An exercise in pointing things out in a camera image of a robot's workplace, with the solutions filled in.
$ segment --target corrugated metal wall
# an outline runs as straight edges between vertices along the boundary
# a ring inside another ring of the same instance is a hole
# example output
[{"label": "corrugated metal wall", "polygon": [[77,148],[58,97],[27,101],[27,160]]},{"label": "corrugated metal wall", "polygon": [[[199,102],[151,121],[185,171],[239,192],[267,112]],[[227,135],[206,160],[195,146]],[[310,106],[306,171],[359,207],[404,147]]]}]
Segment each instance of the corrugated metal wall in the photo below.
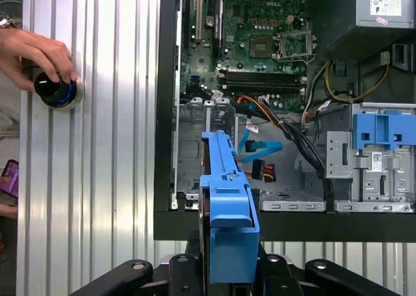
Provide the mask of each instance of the corrugated metal wall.
[{"label": "corrugated metal wall", "polygon": [[[26,29],[71,49],[85,96],[59,113],[22,94],[18,295],[67,295],[126,260],[184,251],[152,233],[159,0],[23,2]],[[325,257],[416,295],[415,244],[265,247],[299,266]]]}]

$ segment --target expansion slot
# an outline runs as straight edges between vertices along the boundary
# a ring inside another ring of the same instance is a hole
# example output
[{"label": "expansion slot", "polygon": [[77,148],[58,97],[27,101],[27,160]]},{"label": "expansion slot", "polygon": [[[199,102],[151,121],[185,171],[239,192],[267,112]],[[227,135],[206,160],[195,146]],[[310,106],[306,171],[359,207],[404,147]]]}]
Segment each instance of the expansion slot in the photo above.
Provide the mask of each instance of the expansion slot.
[{"label": "expansion slot", "polygon": [[224,0],[215,0],[214,44],[213,44],[214,57],[217,57],[221,50],[223,13],[224,13]]},{"label": "expansion slot", "polygon": [[202,39],[202,6],[203,0],[196,0],[196,34],[195,38],[197,42],[201,42]]}]

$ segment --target orange wire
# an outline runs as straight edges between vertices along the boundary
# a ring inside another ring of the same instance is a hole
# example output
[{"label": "orange wire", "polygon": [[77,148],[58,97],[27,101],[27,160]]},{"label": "orange wire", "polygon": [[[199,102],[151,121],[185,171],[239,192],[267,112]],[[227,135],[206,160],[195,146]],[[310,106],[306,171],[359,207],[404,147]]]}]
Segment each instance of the orange wire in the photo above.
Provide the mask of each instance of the orange wire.
[{"label": "orange wire", "polygon": [[246,99],[247,101],[250,101],[250,102],[254,103],[260,109],[260,111],[262,111],[263,114],[270,120],[270,122],[272,124],[274,124],[276,127],[280,128],[280,126],[279,125],[276,125],[276,123],[274,122],[274,120],[272,119],[272,117],[270,117],[270,115],[265,111],[265,109],[255,99],[253,99],[253,98],[251,98],[249,96],[241,96],[241,97],[238,98],[237,103],[238,104],[241,104],[241,101],[243,99]]}]

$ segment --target smartphone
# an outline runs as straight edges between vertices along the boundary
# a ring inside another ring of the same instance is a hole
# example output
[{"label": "smartphone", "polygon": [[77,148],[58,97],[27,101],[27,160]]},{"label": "smartphone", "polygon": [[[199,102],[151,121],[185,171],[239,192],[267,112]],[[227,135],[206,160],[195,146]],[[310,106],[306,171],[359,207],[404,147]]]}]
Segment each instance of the smartphone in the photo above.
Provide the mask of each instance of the smartphone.
[{"label": "smartphone", "polygon": [[0,191],[17,198],[19,196],[19,163],[9,159],[1,176],[9,177],[11,181],[8,184],[0,184]]}]

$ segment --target hand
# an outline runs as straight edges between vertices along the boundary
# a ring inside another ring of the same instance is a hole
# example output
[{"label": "hand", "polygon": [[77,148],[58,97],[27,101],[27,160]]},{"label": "hand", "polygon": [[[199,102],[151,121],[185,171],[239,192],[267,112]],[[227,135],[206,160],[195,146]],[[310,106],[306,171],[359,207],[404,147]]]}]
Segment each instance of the hand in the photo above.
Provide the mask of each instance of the hand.
[{"label": "hand", "polygon": [[0,185],[9,184],[12,181],[9,177],[0,177]]},{"label": "hand", "polygon": [[9,206],[9,205],[0,203],[0,216],[11,218],[11,219],[17,219],[18,208],[16,206]]},{"label": "hand", "polygon": [[22,90],[33,90],[33,83],[23,74],[20,57],[35,62],[53,82],[76,81],[71,54],[63,42],[39,34],[15,29],[0,29],[0,69]]}]

